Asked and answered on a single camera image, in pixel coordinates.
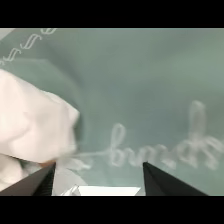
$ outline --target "handwritten word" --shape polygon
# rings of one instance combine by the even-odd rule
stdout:
[[[58,28],[42,28],[40,29],[41,34],[43,35],[51,35],[53,34]],[[0,60],[0,66],[5,66],[6,62],[12,62],[17,54],[22,54],[22,50],[28,50],[31,49],[36,40],[43,40],[43,37],[39,34],[31,34],[25,44],[19,44],[20,49],[18,48],[13,48],[9,55],[7,57],[3,56],[2,59]]]
[[[145,161],[151,164],[161,162],[171,169],[176,169],[177,161],[198,168],[198,155],[201,153],[205,158],[205,166],[211,170],[218,168],[220,156],[224,153],[222,141],[205,135],[206,114],[205,106],[199,101],[193,101],[189,112],[189,138],[178,143],[172,150],[165,145],[146,145],[135,152],[131,148],[121,149],[121,144],[126,136],[126,128],[117,123],[113,126],[110,145],[104,151],[93,153],[81,153],[75,157],[106,157],[109,164],[121,167],[128,162],[131,166],[141,167]]]

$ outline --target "chalkboard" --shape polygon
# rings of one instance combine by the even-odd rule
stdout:
[[[224,194],[223,29],[15,29],[0,66],[81,114],[89,185],[143,187],[149,161],[209,195]]]

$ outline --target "green chalkboard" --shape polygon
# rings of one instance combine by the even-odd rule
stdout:
[[[224,194],[223,29],[15,29],[0,66],[81,114],[73,170],[89,185],[143,187],[149,161]]]

